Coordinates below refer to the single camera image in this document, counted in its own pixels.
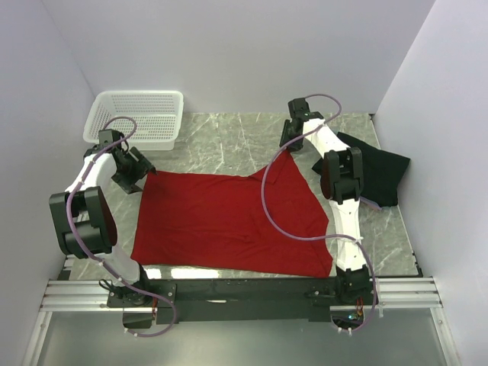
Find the red t-shirt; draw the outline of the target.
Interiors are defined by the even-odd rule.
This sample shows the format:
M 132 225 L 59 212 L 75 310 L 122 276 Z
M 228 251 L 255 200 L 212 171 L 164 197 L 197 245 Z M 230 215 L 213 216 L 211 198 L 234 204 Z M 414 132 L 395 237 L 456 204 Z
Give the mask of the red t-shirt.
M 326 278 L 328 223 L 289 152 L 249 176 L 157 172 L 144 185 L 131 257 Z

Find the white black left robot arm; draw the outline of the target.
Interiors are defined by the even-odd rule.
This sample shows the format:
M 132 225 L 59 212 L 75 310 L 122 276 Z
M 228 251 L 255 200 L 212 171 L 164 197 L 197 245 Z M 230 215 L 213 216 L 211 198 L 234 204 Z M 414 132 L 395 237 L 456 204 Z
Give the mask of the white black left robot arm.
M 114 181 L 126 194 L 140 192 L 137 182 L 154 165 L 119 131 L 105 127 L 98 144 L 84 155 L 84 165 L 75 181 L 49 199 L 50 212 L 61 251 L 79 259 L 91 259 L 110 274 L 99 285 L 131 306 L 151 303 L 149 279 L 142 265 L 118 244 L 117 226 L 104 191 Z

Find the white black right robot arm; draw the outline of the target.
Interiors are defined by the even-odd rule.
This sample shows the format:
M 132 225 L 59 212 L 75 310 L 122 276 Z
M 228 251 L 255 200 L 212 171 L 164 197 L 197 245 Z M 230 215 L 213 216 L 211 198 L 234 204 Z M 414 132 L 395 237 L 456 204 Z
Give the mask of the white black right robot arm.
M 284 122 L 280 146 L 297 151 L 308 140 L 323 158 L 320 187 L 332 209 L 338 247 L 335 295 L 344 303 L 353 302 L 371 292 L 358 213 L 364 188 L 361 150 L 342 142 L 327 126 L 328 120 L 310 110 L 307 98 L 289 101 L 288 110 L 290 118 Z

